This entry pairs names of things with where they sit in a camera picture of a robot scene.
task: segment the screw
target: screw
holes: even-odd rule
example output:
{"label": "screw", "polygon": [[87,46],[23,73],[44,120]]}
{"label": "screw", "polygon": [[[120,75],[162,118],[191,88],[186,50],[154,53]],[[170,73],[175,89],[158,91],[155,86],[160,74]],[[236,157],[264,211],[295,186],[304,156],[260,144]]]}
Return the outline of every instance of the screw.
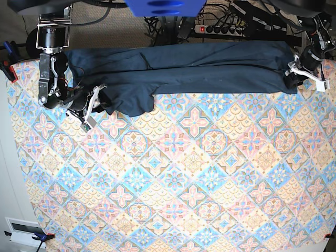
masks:
{"label": "screw", "polygon": [[46,102],[47,102],[47,98],[44,97],[44,96],[42,96],[42,97],[41,97],[41,102],[42,102],[42,103],[46,103]]}

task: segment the patterned tablecloth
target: patterned tablecloth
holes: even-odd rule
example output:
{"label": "patterned tablecloth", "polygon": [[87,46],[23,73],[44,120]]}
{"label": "patterned tablecloth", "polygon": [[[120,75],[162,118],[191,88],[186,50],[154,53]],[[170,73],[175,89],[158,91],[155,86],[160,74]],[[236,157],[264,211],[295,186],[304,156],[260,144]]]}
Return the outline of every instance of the patterned tablecloth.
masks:
{"label": "patterned tablecloth", "polygon": [[37,104],[38,62],[15,65],[14,137],[36,218],[56,234],[48,251],[265,252],[323,241],[336,224],[336,63],[325,70],[325,93],[307,81],[297,95],[159,95],[137,118],[95,114],[86,135],[64,110]]}

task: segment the dark blue cloth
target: dark blue cloth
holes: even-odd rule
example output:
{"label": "dark blue cloth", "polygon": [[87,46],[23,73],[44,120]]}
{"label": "dark blue cloth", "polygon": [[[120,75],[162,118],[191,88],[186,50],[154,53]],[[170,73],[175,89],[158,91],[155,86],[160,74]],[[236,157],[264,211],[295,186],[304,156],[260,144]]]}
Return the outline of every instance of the dark blue cloth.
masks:
{"label": "dark blue cloth", "polygon": [[293,53],[285,42],[183,44],[140,49],[79,49],[67,52],[74,83],[100,85],[108,114],[150,112],[154,94],[297,93],[284,83]]}

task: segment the black wire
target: black wire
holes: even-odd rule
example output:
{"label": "black wire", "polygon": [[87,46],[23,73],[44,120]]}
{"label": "black wire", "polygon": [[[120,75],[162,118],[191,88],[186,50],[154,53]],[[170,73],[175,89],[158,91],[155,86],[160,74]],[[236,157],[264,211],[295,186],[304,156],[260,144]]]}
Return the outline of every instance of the black wire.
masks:
{"label": "black wire", "polygon": [[215,14],[213,14],[213,13],[211,13],[211,12],[204,12],[204,13],[202,13],[203,17],[200,16],[200,18],[206,20],[206,18],[204,18],[204,15],[205,15],[205,14],[212,15],[212,16],[214,16],[214,17],[216,18],[216,19],[212,19],[212,20],[218,20],[218,19],[219,19],[219,17],[217,17]]}
{"label": "black wire", "polygon": [[81,78],[80,78],[79,82],[77,83],[77,85],[76,85],[75,87],[70,87],[70,89],[74,90],[74,89],[77,89],[78,86],[79,86],[79,84],[81,84],[81,82],[84,80],[84,77],[85,77],[85,71],[84,71],[83,68],[81,68],[81,67],[77,67],[77,66],[75,66],[75,65],[71,65],[70,67],[78,68],[78,69],[80,69],[80,70],[82,71],[82,73],[83,73],[83,75],[81,76]]}
{"label": "black wire", "polygon": [[223,23],[222,26],[224,26],[225,24],[227,24],[226,21],[227,21],[227,20],[229,19],[229,17],[232,16],[232,15],[234,15],[234,17],[233,17],[233,20],[234,20],[234,19],[235,19],[235,14],[234,14],[234,13],[230,13],[230,14],[227,15],[227,16],[223,16],[223,17],[221,17],[221,18],[217,21],[217,23],[216,23],[215,25],[213,25],[213,27],[217,26],[217,25],[219,24],[219,22],[220,22],[223,18],[226,17],[225,21],[222,22],[222,23]]}
{"label": "black wire", "polygon": [[99,7],[106,7],[106,8],[128,8],[127,4],[125,3],[112,3],[111,1],[109,2],[102,2],[102,1],[97,1],[97,0],[81,0],[82,2],[94,6],[99,6]]}
{"label": "black wire", "polygon": [[88,23],[83,23],[83,24],[64,24],[64,23],[61,23],[61,22],[56,22],[56,21],[53,21],[53,20],[52,21],[55,22],[56,24],[65,25],[65,26],[87,26],[87,25],[94,25],[94,24],[97,24],[97,23],[103,21],[109,15],[110,11],[111,11],[111,8],[107,8],[105,14],[101,18],[99,18],[99,19],[97,19],[95,21],[88,22]]}
{"label": "black wire", "polygon": [[143,17],[144,21],[148,26],[148,34],[146,36],[151,38],[151,46],[155,46],[161,32],[163,31],[162,27],[157,29],[159,19],[157,17]]}
{"label": "black wire", "polygon": [[26,34],[29,36],[29,32],[27,31],[26,21],[25,21],[25,18],[23,16],[22,16],[22,19],[23,19],[23,23],[25,24]]}

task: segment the power strip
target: power strip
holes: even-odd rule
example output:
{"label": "power strip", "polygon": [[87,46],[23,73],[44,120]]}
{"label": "power strip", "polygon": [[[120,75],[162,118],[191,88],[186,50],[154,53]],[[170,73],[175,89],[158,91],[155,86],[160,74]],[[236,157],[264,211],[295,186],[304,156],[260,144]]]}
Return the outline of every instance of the power strip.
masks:
{"label": "power strip", "polygon": [[198,34],[215,34],[215,35],[230,35],[236,37],[245,37],[243,34],[242,28],[231,28],[227,29],[227,27],[220,26],[212,26],[212,25],[195,25],[195,33]]}

